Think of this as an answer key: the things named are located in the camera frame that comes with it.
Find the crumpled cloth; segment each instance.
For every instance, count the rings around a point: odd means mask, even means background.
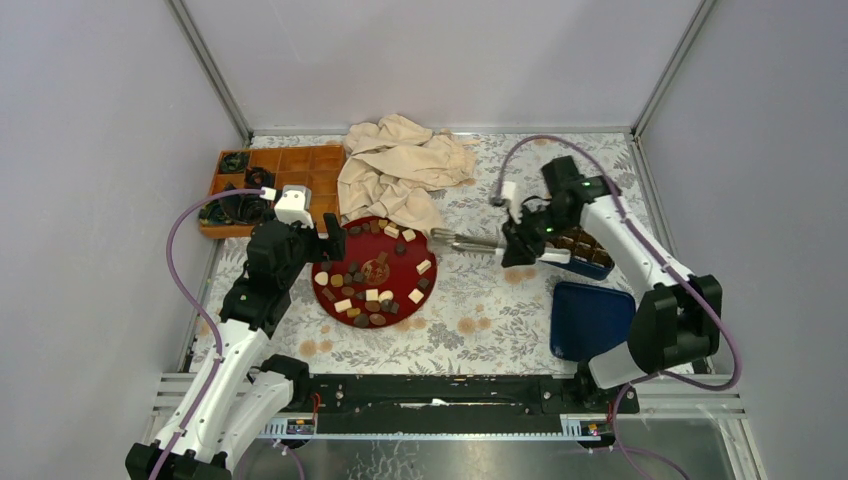
[[[350,127],[349,158],[339,174],[339,213],[376,215],[430,234],[442,216],[428,191],[471,178],[476,155],[450,133],[434,135],[397,114]]]

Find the chocolate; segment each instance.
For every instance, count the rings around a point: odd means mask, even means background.
[[[386,317],[380,315],[379,313],[371,314],[370,318],[371,318],[371,323],[378,326],[378,327],[382,327],[383,325],[386,324]]]

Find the red round tray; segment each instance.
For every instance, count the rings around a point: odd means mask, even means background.
[[[380,220],[380,218],[359,218],[347,223],[344,228],[350,230],[351,227],[367,224],[371,220]],[[348,265],[352,262],[357,262],[360,265],[359,271],[365,274],[365,283],[354,282],[351,285],[356,293],[364,292],[365,290],[372,288],[376,288],[381,293],[385,290],[392,291],[394,294],[394,301],[400,306],[397,315],[393,315],[390,312],[377,312],[386,317],[386,324],[378,327],[369,323],[365,328],[382,328],[394,325],[418,311],[418,309],[424,305],[424,302],[430,298],[430,292],[432,292],[433,287],[436,286],[436,272],[438,270],[438,266],[436,265],[436,256],[427,250],[427,237],[419,231],[416,231],[415,235],[416,237],[414,240],[407,242],[403,238],[402,233],[401,235],[398,235],[397,239],[394,239],[386,235],[382,229],[380,230],[380,233],[376,234],[371,233],[370,230],[364,231],[356,237],[348,234],[344,261],[334,262],[333,267],[329,272],[327,272],[330,277],[335,274],[344,275],[345,273],[348,273]],[[406,255],[402,257],[395,254],[395,245],[397,245],[398,242],[403,243],[404,246],[406,246]],[[380,268],[377,263],[377,256],[380,252],[386,252],[389,255],[384,268]],[[424,260],[430,260],[430,263],[433,265],[429,270],[424,272],[424,275],[419,275],[418,270],[415,267]],[[315,298],[318,299],[318,303],[321,304],[321,307],[324,308],[331,317],[345,325],[353,327],[353,319],[348,318],[346,312],[336,313],[336,307],[334,306],[335,302],[327,300],[327,297],[321,293],[321,291],[324,290],[324,287],[315,283],[315,275],[320,271],[320,263],[312,265],[312,288],[315,290]],[[409,293],[412,292],[413,289],[418,288],[417,283],[421,278],[430,280],[430,287],[426,290],[421,290],[421,293],[424,294],[424,298],[422,298],[416,305],[409,299]],[[329,288],[330,291],[333,292],[333,295],[336,296],[336,302],[340,302],[347,298],[342,294],[342,287],[334,287],[330,283],[327,283],[327,288]],[[353,308],[359,308],[362,310],[362,313],[369,316],[371,315],[371,312],[365,309],[364,300],[359,300],[356,297],[350,297],[350,301],[353,304]]]

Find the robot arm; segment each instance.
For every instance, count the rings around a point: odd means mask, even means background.
[[[325,214],[329,238],[319,238],[308,213],[310,191],[285,187],[266,189],[276,200],[273,211],[251,233],[244,272],[224,298],[221,309],[222,353],[206,357],[196,380],[153,445],[135,444],[126,458],[132,480],[147,480],[162,454],[161,447],[180,436],[161,470],[161,478],[231,478],[235,468],[268,418],[292,399],[305,400],[298,383],[307,376],[302,362],[262,364],[251,389],[236,401],[236,389],[254,364],[291,304],[289,289],[306,263],[339,261],[345,255],[345,231],[332,214]],[[191,405],[202,397],[195,412]],[[180,428],[185,415],[189,422]]]
[[[525,200],[516,215],[515,199],[510,198],[515,189],[504,189],[504,200],[513,213],[502,228],[506,237],[502,265],[533,264],[544,254],[549,238],[580,226],[621,268],[638,305],[627,341],[578,365],[578,376],[586,377],[589,389],[610,389],[713,355],[719,346],[718,328],[668,274],[667,267],[673,267],[720,312],[721,286],[715,278],[693,276],[630,214],[626,200],[619,197],[625,218],[640,234],[637,239],[622,220],[608,185],[601,177],[581,175],[570,156],[552,160],[542,174],[551,199],[540,208],[529,208]],[[651,250],[664,261],[658,262]]]

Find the dark chocolate piece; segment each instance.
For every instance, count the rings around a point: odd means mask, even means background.
[[[379,313],[371,314],[371,323],[378,327],[382,327],[386,324],[386,317],[380,315]]]
[[[365,328],[368,326],[369,320],[368,315],[361,313],[353,319],[353,324],[359,328]]]

